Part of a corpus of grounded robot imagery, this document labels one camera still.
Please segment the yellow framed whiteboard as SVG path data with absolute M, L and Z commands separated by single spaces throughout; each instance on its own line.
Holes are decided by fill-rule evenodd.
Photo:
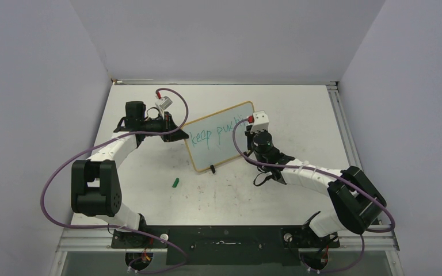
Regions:
M 239 156 L 233 143 L 233 129 L 253 112 L 253 103 L 246 101 L 188 122 L 182 127 L 189 135 L 185 144 L 196 172 L 201 173 Z

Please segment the green marker cap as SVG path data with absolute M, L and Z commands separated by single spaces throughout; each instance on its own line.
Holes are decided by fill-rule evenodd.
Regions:
M 176 188 L 178 186 L 179 181 L 180 181 L 180 179 L 176 178 L 173 185 L 172 185 L 172 188 Z

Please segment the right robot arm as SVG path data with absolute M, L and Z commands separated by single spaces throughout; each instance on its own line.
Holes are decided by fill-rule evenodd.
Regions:
M 246 156 L 254 154 L 257 169 L 266 180 L 297 185 L 330 198 L 333 208 L 317 211 L 304 224 L 303 240 L 317 246 L 325 237 L 341 230 L 362 234 L 380 215 L 387 202 L 363 170 L 350 166 L 344 170 L 317 167 L 286 155 L 277 149 L 268 131 L 245 130 Z

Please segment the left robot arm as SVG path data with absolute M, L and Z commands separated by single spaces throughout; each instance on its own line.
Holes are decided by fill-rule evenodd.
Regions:
M 125 231 L 133 247 L 148 242 L 148 231 L 142 228 L 144 217 L 123 203 L 118 168 L 144 139 L 159 133 L 166 142 L 188 139 L 189 135 L 174 123 L 172 115 L 159 105 L 156 118 L 146 116 L 142 101 L 125 105 L 125 116 L 113 132 L 112 143 L 100 148 L 86 160 L 76 160 L 71 166 L 71 208 L 74 213 L 95 217 Z

